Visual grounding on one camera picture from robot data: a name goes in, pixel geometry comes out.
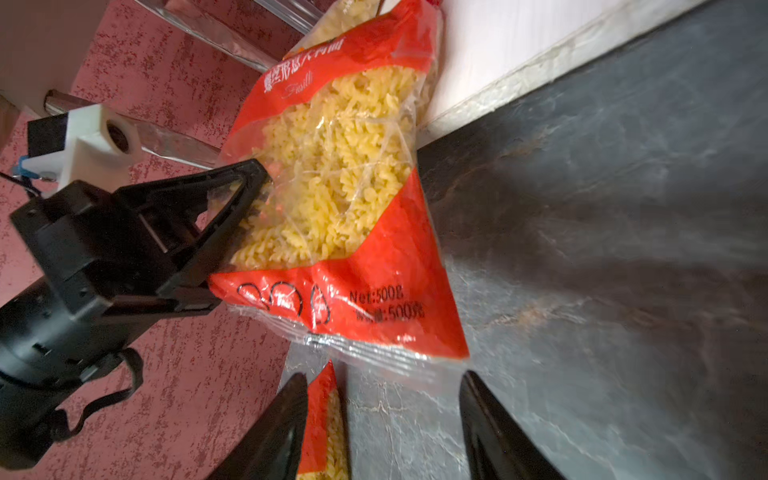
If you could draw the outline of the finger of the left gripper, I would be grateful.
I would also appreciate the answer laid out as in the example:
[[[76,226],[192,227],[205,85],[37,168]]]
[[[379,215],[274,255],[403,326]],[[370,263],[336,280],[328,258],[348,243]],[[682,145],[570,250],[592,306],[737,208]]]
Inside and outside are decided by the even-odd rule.
[[[153,275],[159,294],[205,286],[268,180],[261,163],[250,159],[116,191],[158,249],[149,265],[159,269]]]

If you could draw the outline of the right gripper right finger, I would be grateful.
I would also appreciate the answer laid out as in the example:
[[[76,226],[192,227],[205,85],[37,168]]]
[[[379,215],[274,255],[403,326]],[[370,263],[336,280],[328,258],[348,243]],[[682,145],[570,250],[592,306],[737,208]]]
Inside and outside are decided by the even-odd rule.
[[[564,480],[472,370],[462,375],[459,406],[472,479]]]

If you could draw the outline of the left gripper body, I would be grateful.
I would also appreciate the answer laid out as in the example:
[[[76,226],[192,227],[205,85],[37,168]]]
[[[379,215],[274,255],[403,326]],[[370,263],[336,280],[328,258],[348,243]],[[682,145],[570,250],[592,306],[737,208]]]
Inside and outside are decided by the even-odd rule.
[[[210,182],[167,180],[113,193],[75,181],[37,197],[10,220],[67,316],[122,324],[206,315],[209,292],[195,224]]]

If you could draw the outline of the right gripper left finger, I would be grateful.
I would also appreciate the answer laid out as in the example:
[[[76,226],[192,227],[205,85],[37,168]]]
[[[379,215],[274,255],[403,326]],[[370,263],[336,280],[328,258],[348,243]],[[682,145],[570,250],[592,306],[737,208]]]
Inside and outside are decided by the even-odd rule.
[[[297,373],[207,479],[295,479],[307,414],[308,382]]]

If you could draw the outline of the red macaroni bag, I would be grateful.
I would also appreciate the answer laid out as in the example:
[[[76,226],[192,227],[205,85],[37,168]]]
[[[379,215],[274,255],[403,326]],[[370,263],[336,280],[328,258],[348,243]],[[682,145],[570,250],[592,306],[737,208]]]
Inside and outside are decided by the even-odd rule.
[[[211,291],[278,335],[439,389],[469,356],[418,173],[436,1],[338,1],[244,102],[219,161],[268,173]]]
[[[349,479],[347,452],[340,392],[329,361],[308,387],[308,415],[296,478]]]

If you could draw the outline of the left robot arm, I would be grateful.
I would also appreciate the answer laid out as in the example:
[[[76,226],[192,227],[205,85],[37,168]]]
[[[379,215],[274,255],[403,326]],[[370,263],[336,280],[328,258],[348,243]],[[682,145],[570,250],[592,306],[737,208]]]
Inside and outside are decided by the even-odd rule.
[[[81,432],[62,409],[85,383],[143,362],[155,323],[205,316],[208,279],[268,182],[256,160],[107,192],[83,181],[35,198],[12,223],[42,277],[1,309],[1,465],[34,467]]]

